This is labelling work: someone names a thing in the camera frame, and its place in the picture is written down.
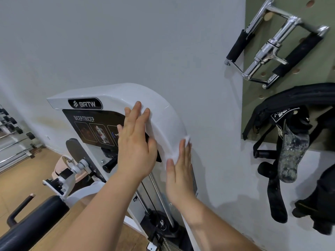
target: right hand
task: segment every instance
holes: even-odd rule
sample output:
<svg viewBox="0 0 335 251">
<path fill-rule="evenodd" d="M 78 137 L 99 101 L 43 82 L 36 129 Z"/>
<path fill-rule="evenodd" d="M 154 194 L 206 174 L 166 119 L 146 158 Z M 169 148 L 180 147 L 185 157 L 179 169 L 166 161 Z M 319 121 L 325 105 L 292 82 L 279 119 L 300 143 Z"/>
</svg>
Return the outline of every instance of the right hand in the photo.
<svg viewBox="0 0 335 251">
<path fill-rule="evenodd" d="M 166 193 L 170 202 L 180 210 L 184 202 L 195 198 L 193 192 L 191 148 L 185 147 L 185 139 L 179 143 L 179 158 L 176 165 L 172 159 L 166 163 Z"/>
</svg>

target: white wall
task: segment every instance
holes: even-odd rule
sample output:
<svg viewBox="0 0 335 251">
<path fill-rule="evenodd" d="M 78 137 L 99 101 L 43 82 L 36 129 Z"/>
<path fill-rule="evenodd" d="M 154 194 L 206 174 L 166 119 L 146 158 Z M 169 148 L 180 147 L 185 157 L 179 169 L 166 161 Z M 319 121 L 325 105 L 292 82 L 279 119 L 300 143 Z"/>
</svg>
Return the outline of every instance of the white wall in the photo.
<svg viewBox="0 0 335 251">
<path fill-rule="evenodd" d="M 64 152 L 76 135 L 48 96 L 145 85 L 184 121 L 208 206 L 267 250 L 332 250 L 334 236 L 291 210 L 335 156 L 308 152 L 298 180 L 281 184 L 290 215 L 283 225 L 270 216 L 253 143 L 240 140 L 242 79 L 224 60 L 244 20 L 245 0 L 1 0 L 0 89 L 47 146 Z"/>
</svg>

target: pegboard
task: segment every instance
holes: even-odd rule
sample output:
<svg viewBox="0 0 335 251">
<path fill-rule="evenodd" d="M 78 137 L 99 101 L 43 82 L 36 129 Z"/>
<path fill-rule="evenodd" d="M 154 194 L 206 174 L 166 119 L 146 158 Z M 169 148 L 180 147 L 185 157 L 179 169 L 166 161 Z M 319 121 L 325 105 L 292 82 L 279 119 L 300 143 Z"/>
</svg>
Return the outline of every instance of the pegboard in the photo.
<svg viewBox="0 0 335 251">
<path fill-rule="evenodd" d="M 265 1 L 246 0 L 246 25 L 250 24 Z M 314 26 L 330 26 L 330 30 L 325 38 L 297 66 L 268 90 L 263 89 L 259 83 L 243 80 L 242 131 L 250 119 L 254 108 L 267 97 L 293 86 L 335 82 L 335 0 L 275 0 L 274 6 L 299 16 Z M 270 15 L 267 19 L 269 20 L 263 21 L 257 28 L 255 32 L 256 36 L 245 48 L 244 70 L 254 61 L 255 54 L 263 44 L 272 38 L 285 22 L 285 19 L 278 15 Z M 308 34 L 307 30 L 297 26 L 283 42 L 278 56 L 285 58 Z M 278 64 L 278 62 L 271 60 L 269 63 L 262 65 L 254 75 L 254 78 L 267 80 Z M 317 123 L 315 119 L 328 109 L 322 107 L 310 109 L 311 124 L 315 126 Z M 261 130 L 260 134 L 255 134 L 251 130 L 248 139 L 258 140 L 263 132 Z M 331 135 L 329 132 L 328 130 L 323 130 L 321 135 L 311 145 L 311 148 L 317 150 L 334 150 L 335 144 L 327 140 Z M 276 143 L 277 137 L 277 131 L 274 129 L 267 135 L 265 142 Z"/>
</svg>

